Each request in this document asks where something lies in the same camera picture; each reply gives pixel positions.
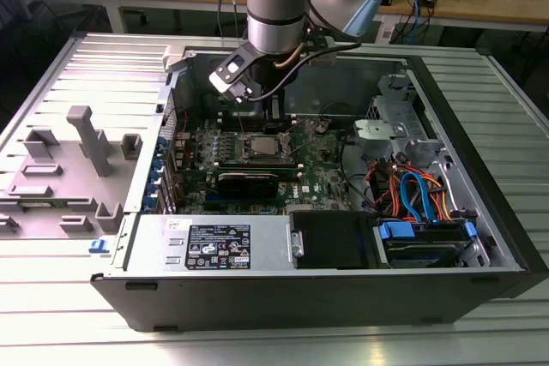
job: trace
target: cable from robot arm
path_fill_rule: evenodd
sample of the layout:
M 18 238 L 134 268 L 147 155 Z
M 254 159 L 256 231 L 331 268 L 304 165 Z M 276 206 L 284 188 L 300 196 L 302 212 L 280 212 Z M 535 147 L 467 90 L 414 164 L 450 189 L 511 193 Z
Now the cable from robot arm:
M 299 57 L 299 54 L 301 53 L 301 51 L 303 50 L 303 48 L 305 47 L 305 43 L 300 43 L 298 47 L 296 47 L 296 49 L 293 51 L 292 55 L 286 59 L 284 62 L 281 62 L 281 63 L 275 63 L 274 66 L 277 68 L 277 69 L 284 69 L 286 68 L 287 66 L 290 65 L 290 63 L 292 63 L 297 57 Z
M 286 84 L 286 82 L 299 70 L 301 69 L 301 67 L 305 66 L 308 62 L 310 62 L 312 59 L 316 58 L 316 57 L 320 57 L 320 56 L 324 56 L 324 55 L 328 55 L 329 53 L 334 53 L 334 52 L 337 52 L 337 51 L 351 51 L 352 49 L 357 49 L 359 48 L 360 46 L 362 46 L 362 44 L 360 43 L 352 43 L 350 45 L 342 45 L 342 46 L 336 46 L 336 47 L 329 47 L 328 49 L 324 49 L 323 51 L 316 51 L 315 53 L 312 53 L 310 54 L 309 56 L 307 57 L 304 57 L 303 59 L 301 59 L 294 67 L 292 70 L 290 70 L 288 72 L 288 74 L 286 76 L 284 76 L 284 79 L 281 80 L 281 82 L 276 85 L 276 87 L 274 87 L 270 92 L 268 93 L 265 93 L 263 96 L 260 96 L 258 98 L 248 98 L 246 99 L 248 102 L 259 102 L 261 100 L 265 100 L 266 98 L 270 98 L 271 96 L 273 96 L 275 93 L 277 93 L 279 90 L 281 90 L 284 85 Z

